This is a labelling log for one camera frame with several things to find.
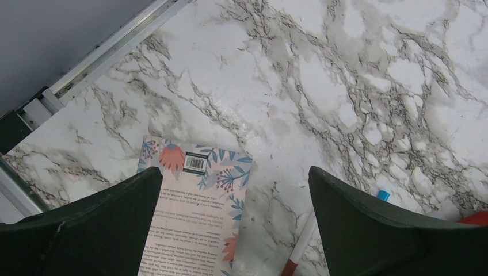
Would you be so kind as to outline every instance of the blue marker cap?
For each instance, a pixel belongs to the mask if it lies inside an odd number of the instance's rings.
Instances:
[[[388,201],[388,197],[390,197],[390,194],[387,193],[386,191],[380,190],[376,195],[376,197],[381,200]]]

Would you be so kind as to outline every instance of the gray panel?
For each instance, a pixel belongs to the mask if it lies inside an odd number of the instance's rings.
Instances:
[[[0,1],[0,114],[52,85],[152,1]]]

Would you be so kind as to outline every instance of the marble surface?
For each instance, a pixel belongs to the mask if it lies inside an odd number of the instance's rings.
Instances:
[[[136,172],[143,135],[253,155],[233,275],[278,275],[320,166],[456,219],[488,209],[485,1],[196,0],[5,159],[51,206]],[[327,275],[315,233],[297,275]]]

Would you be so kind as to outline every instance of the floral notebook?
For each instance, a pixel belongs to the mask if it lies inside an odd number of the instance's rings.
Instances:
[[[230,276],[252,158],[146,136],[138,172],[163,183],[139,275]]]

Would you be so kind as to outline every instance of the red flower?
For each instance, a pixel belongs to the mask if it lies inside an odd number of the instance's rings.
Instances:
[[[235,245],[237,244],[237,234],[234,234],[234,237],[228,237],[224,240],[225,242],[225,248],[222,251],[222,253],[227,253],[227,255],[222,259],[223,262],[229,262],[231,260],[234,260],[234,254],[235,254]]]
[[[185,152],[175,144],[167,145],[159,154],[159,162],[165,170],[181,170],[185,163]]]

